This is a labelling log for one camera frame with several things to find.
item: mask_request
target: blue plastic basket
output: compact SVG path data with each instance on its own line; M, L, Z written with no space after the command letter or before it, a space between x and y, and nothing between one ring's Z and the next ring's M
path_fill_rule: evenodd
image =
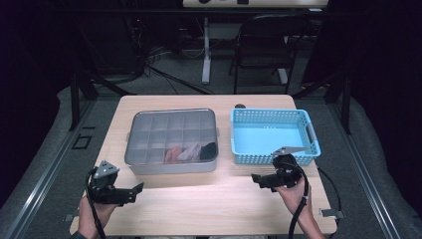
M298 165L320 156L311 119L303 110L233 109L231 142L238 164L271 164L282 146L306 147L292 153Z

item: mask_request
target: cable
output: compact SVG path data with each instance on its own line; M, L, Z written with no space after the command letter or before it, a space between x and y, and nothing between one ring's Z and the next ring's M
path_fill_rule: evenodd
M164 77L165 80L167 81L168 85L170 85L170 87L173 89L173 91L176 93L176 95L179 95L179 93L177 92L177 90L174 88L173 84L171 84L170 79Z
M325 176L325 178L329 181L329 183L331 184L332 188L335 191L335 194L337 196L337 202L338 202L338 210L337 211L341 211L341 199L340 199L340 194L338 193L338 189L334 184L334 181L332 181L332 179L328 176L328 174L326 174L319 166L316 167L317 170L323 175ZM340 219L339 218L335 218L335 224L338 226L338 224L340 223ZM331 235L329 235L329 238L332 238L334 236L335 232L332 233Z
M181 85L183 85L183 86L186 86L186 87L188 87L188 88L190 88L190 89L192 89L192 90L194 90L194 91L197 91L197 92L202 93L202 94L204 94L204 95L214 95L214 93L213 93L213 92L211 92L210 90L208 90L208 89L206 89L206 88L203 88L203 87L198 87L198 86L196 86L196 85L194 85L194 84L191 84L191 83L188 83L188 82L186 82L186 81L180 80L180 79L175 78L175 77L173 77L173 76L171 76L171 75L168 75L168 74L166 74L166 73L164 73L164 72L161 72L161 71L159 71L158 69L153 68L153 67L151 67L151 66L147 66L147 67L149 68L149 70L150 70L151 72L153 72L153 73L155 73L155 74L157 74L157 75L159 75L159 76L162 76L162 77L164 77L164 78L166 78L166 79L168 79L168 80L171 80L171 81L174 81L174 82L176 82L176 83L179 83L179 84L181 84Z
M301 202L299 203L299 206L295 211L295 214L292 218L291 225L289 228L289 238L292 239L295 232L296 224L298 223L299 215L301 215L302 210L307 205L308 195L310 193L310 183L308 181L308 177L305 174L304 170L299 165L293 165L286 162L282 162L282 164L296 168L301 173L302 177L305 180L304 196L302 197Z
M149 52L149 56L145 59L145 65L149 66L161 59L161 55L171 53L166 51L164 47L155 47Z
M205 49L197 49L197 50L182 50L181 52L183 53L183 55L187 58L190 59L195 59L197 57L200 57L202 55L202 53L204 53ZM198 54L196 54L195 56L189 56L189 54L187 54L187 52L194 52L194 51L200 51Z
M90 178L92 177L92 175L94 175L94 173L96 173L97 169L98 169L97 167L94 167L88 172L86 180L85 180L85 192L87 194L87 200L88 200L88 203L90 204L91 211L93 212L94 222L96 223L96 227L97 227L97 230L99 231L100 237L102 239L106 239L106 234L103 229L102 222L100 221L99 216L97 215L96 208L94 207L94 203L91 200L91 196L88 190L88 187L90 185Z

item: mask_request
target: black chair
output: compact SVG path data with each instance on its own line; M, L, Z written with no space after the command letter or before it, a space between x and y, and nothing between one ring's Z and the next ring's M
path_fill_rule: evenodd
M239 29L229 75L235 67L234 94L237 94L241 69L289 69L285 94L295 65L298 44L310 21L296 15L259 15L248 19Z

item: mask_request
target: human hand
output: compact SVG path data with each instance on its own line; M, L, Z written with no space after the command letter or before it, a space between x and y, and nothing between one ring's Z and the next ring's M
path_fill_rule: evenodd
M102 223L103 227L106 227L111 214L118 207L117 204L94 204L97 215ZM94 221L94 215L90 207L88 199L84 196L80 201L80 219L78 225L78 231L88 239L97 238L99 232Z
M301 203L302 198L304 197L304 178L302 177L301 179L299 179L298 183L294 187L287 188L284 186L280 186L275 187L274 189L280 193L289 211L292 214L295 214L296 210L299 207L299 204ZM322 232L320 231L317 225L317 222L314 219L311 186L309 189L307 204L302 209L302 212L298 218L298 222L299 226L308 238L324 238Z

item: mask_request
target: black cable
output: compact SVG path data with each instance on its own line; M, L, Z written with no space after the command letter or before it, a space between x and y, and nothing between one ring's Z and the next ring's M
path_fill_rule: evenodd
M122 78L122 79L118 79L118 80L111 80L111 79L107 79L107 80L109 82L115 84L115 85L120 85L120 84L124 84L124 83L133 82L134 80L136 80L139 77L141 77L142 74L143 74L143 72L135 72L135 73L130 74L126 78Z
M332 181L332 179L328 176L328 174L326 174L319 166L316 167L317 170L323 175L325 176L325 178L329 181L329 183L331 183L332 188L335 191L335 194L337 196L337 202L338 202L338 210L337 211L341 211L341 199L340 199L340 194L338 193L338 189L335 186L334 181ZM335 224L338 226L338 224L340 223L340 219L339 218L335 218ZM331 235L329 235L329 238L332 238L334 236L335 232L332 233Z
M149 51L148 57L145 58L145 65L151 66L156 61L159 61L161 59L162 54L170 53L167 51L164 47L155 47L154 49L151 49Z
M301 202L299 203L299 206L295 211L289 228L289 238L292 239L295 232L296 224L298 223L299 215L301 215L302 209L304 209L304 207L307 205L308 195L310 194L310 183L304 170L299 165L293 165L286 162L283 162L283 164L296 168L305 180L304 196L302 197Z
M166 78L166 77L164 77L164 78L165 78L165 80L167 81L168 85L170 85L170 87L173 89L174 93L175 93L176 95L179 95L179 93L177 92L177 90L174 88L173 84L171 84L170 79L168 79L168 78Z
M99 216L97 215L96 208L94 207L94 203L91 200L91 196L89 193L90 178L92 177L92 175L94 175L94 173L96 173L97 169L98 169L97 167L94 167L88 172L86 180L85 180L85 191L87 193L87 200L88 200L88 203L90 204L91 211L93 212L94 222L96 223L97 231L99 231L100 237L102 239L106 239L106 234L103 229L102 222L100 221Z
M194 90L194 91L197 91L197 92L202 93L202 94L204 94L204 95L214 95L214 93L212 93L210 90L208 90L208 89L206 89L206 88L203 88L203 89L205 89L205 90L206 90L206 91L204 91L204 90L200 89L201 87L195 86L195 85L193 85L193 84L191 84L191 83L188 83L188 82L185 82L185 81L180 80L180 79L178 79L178 78L175 78L175 77L173 77L173 76L171 76L171 75L168 75L168 74L166 74L166 73L164 73L164 72L159 71L159 70L158 70L158 69L156 69L156 68L153 68L153 67L151 67L151 66L148 66L148 68L149 68L149 70L150 70L151 72L153 72L153 73L155 73L155 74L157 74L157 75L160 75L160 76L162 76L162 77L164 77L164 78L167 78L168 80L171 80L171 81L174 81L174 82L176 82L176 83L179 83L179 84L181 84L181 85L183 85L183 86L186 86L186 87L188 87L188 88L190 88L190 89L192 89L192 90Z

